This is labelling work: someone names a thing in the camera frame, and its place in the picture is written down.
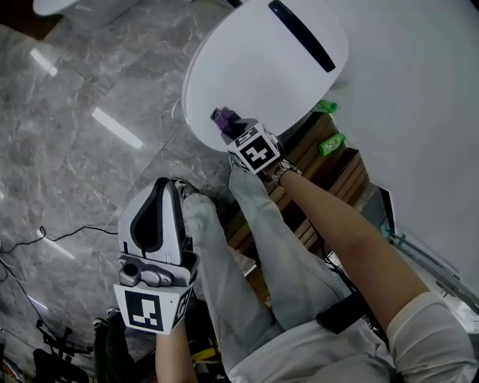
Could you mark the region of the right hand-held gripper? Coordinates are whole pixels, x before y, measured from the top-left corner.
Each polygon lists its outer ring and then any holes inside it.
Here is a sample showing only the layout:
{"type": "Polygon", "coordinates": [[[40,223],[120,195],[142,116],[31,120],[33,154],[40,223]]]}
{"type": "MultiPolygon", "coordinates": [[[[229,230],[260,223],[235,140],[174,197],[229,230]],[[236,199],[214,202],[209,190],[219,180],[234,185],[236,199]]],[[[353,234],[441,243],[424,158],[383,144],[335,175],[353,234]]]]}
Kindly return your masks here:
{"type": "Polygon", "coordinates": [[[239,119],[231,123],[222,130],[221,137],[233,161],[253,174],[284,156],[277,137],[254,118],[239,119]]]}

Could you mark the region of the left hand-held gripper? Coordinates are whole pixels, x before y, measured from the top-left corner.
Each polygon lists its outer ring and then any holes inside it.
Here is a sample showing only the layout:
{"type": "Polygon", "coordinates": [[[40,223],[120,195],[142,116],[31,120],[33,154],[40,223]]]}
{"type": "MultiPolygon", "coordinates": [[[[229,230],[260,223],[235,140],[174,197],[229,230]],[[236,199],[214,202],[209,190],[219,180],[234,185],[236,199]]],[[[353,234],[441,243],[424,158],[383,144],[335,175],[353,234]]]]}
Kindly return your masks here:
{"type": "Polygon", "coordinates": [[[125,326],[170,334],[183,319],[199,265],[191,251],[183,252],[182,261],[183,231],[179,193],[165,177],[141,190],[121,214],[118,235],[125,254],[118,258],[114,290],[125,326]]]}

